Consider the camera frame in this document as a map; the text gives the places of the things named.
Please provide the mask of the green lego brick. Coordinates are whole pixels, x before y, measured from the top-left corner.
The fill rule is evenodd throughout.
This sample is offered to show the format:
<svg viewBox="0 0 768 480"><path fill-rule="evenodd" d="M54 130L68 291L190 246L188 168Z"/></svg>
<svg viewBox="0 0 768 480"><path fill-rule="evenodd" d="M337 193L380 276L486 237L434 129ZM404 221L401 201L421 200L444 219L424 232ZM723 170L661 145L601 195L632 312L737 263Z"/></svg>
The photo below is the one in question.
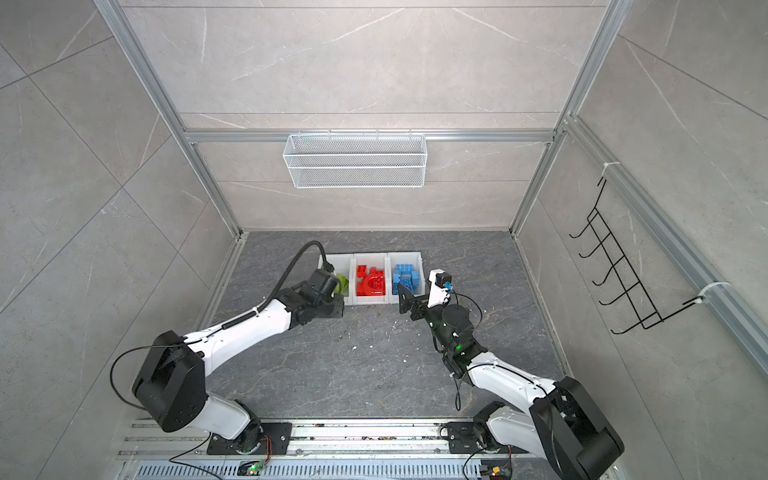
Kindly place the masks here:
<svg viewBox="0 0 768 480"><path fill-rule="evenodd" d="M336 278L338 285L334 290L336 296L348 296L349 295L349 280L342 274L337 273Z"/></svg>

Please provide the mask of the red double lego brick top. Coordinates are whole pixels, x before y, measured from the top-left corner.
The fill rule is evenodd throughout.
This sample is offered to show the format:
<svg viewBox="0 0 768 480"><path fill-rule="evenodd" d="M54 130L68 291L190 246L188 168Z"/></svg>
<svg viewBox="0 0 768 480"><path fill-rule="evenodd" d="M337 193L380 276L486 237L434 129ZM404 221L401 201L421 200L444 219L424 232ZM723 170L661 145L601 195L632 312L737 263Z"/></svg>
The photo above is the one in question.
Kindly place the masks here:
<svg viewBox="0 0 768 480"><path fill-rule="evenodd" d="M365 278L367 278L371 273L376 273L377 269L375 267L369 267L368 265L358 265L356 267L356 279L357 282L362 282Z"/></svg>

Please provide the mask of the blue lego brick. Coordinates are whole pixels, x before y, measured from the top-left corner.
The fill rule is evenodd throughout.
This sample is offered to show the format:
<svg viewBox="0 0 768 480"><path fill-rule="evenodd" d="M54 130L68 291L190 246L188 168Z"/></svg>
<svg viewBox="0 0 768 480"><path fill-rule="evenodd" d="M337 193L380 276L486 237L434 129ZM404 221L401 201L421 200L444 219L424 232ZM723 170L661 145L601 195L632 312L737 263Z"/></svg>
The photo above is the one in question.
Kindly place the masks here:
<svg viewBox="0 0 768 480"><path fill-rule="evenodd" d="M414 266L412 264L396 264L395 268L393 269L393 273L397 275L411 276L413 271Z"/></svg>
<svg viewBox="0 0 768 480"><path fill-rule="evenodd" d="M411 285L413 287L413 290L416 291L420 288L421 283L421 275L417 270L413 270L411 272Z"/></svg>

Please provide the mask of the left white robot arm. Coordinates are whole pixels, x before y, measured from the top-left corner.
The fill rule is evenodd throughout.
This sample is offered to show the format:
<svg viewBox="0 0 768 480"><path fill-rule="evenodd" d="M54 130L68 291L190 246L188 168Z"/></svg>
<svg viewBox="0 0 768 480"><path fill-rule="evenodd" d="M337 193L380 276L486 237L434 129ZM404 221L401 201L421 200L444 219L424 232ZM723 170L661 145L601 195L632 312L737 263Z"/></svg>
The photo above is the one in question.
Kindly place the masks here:
<svg viewBox="0 0 768 480"><path fill-rule="evenodd" d="M227 321L186 335L172 330L159 335L134 381L134 397L166 433L196 428L241 452L254 451L263 437L261 420L242 402L210 392L207 377L263 340L316 318L341 317L339 288L334 273L317 269L308 280Z"/></svg>

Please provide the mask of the red arch lego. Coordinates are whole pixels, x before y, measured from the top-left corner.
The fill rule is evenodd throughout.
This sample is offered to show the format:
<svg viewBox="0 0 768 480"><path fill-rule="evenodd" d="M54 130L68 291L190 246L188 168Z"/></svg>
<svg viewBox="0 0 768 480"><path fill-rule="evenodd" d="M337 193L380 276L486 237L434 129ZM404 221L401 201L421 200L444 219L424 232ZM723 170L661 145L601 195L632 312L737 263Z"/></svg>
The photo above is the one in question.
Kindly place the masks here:
<svg viewBox="0 0 768 480"><path fill-rule="evenodd" d="M385 272L377 269L376 273L371 273L357 284L356 292L358 296L364 297L384 296L386 294Z"/></svg>

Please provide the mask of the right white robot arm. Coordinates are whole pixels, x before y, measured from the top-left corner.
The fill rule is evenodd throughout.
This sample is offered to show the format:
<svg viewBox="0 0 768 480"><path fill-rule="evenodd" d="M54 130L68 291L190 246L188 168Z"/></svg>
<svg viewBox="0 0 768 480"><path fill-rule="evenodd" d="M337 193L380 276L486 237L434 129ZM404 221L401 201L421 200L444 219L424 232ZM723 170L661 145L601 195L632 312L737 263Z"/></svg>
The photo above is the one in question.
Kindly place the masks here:
<svg viewBox="0 0 768 480"><path fill-rule="evenodd" d="M421 296L399 287L399 311L427 323L456 386L497 396L473 418L479 448L522 449L547 460L561 479L600 478L625 445L587 389L569 376L551 380L526 372L482 346L469 310L451 302L451 287L433 284Z"/></svg>

